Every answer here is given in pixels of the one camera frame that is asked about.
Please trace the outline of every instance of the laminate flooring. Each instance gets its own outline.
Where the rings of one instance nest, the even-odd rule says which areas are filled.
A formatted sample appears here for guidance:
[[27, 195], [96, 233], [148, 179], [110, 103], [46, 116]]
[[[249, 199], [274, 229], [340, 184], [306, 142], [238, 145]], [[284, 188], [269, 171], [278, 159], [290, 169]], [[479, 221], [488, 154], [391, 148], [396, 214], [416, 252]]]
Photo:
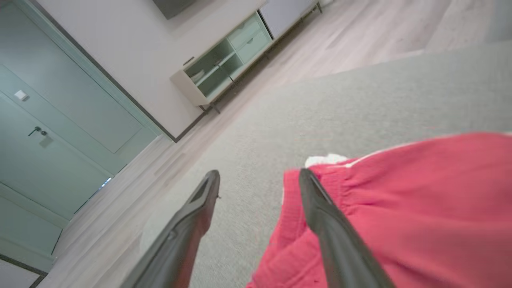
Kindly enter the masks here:
[[299, 22], [178, 143], [160, 136], [97, 193], [63, 231], [39, 285], [117, 287], [144, 251], [159, 199], [218, 135], [269, 89], [424, 53], [482, 44], [493, 0], [334, 0]]

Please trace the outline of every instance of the light switch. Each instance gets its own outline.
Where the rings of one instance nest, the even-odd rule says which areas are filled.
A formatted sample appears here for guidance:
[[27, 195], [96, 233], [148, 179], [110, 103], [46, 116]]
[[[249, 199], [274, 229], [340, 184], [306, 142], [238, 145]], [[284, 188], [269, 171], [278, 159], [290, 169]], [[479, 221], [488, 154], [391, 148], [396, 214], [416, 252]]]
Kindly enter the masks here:
[[21, 101], [26, 101], [29, 98], [29, 96], [25, 92], [23, 92], [23, 90], [19, 90], [14, 94], [14, 96], [18, 97], [18, 99], [20, 99]]

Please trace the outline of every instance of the cabinet leg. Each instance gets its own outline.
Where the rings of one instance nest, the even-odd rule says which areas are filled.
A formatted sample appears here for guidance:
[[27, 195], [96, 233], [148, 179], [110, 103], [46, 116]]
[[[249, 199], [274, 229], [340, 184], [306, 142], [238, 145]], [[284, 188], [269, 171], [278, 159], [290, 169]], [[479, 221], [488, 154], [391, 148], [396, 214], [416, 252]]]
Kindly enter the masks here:
[[214, 103], [210, 103], [210, 107], [212, 107], [217, 113], [221, 114], [221, 111], [219, 110], [219, 108], [217, 108], [217, 106], [215, 106]]

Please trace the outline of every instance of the white wall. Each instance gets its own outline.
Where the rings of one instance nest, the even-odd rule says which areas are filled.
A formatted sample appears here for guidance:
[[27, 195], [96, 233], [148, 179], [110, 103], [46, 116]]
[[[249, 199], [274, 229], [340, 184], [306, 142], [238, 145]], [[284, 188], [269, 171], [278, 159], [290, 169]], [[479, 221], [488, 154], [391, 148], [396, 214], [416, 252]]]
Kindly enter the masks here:
[[152, 0], [38, 2], [174, 136], [201, 110], [169, 78], [263, 4], [197, 0], [166, 20]]
[[0, 260], [0, 287], [29, 288], [39, 275]]

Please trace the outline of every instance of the carpet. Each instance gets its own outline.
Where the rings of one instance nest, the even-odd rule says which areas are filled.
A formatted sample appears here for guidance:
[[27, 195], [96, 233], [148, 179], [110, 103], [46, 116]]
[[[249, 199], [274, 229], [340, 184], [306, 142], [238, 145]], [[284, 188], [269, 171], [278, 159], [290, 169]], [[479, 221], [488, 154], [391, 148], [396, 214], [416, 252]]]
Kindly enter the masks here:
[[146, 249], [204, 174], [220, 196], [191, 287], [241, 287], [268, 245], [283, 171], [310, 155], [360, 157], [434, 136], [512, 131], [512, 42], [398, 60], [276, 89], [255, 100], [169, 191]]

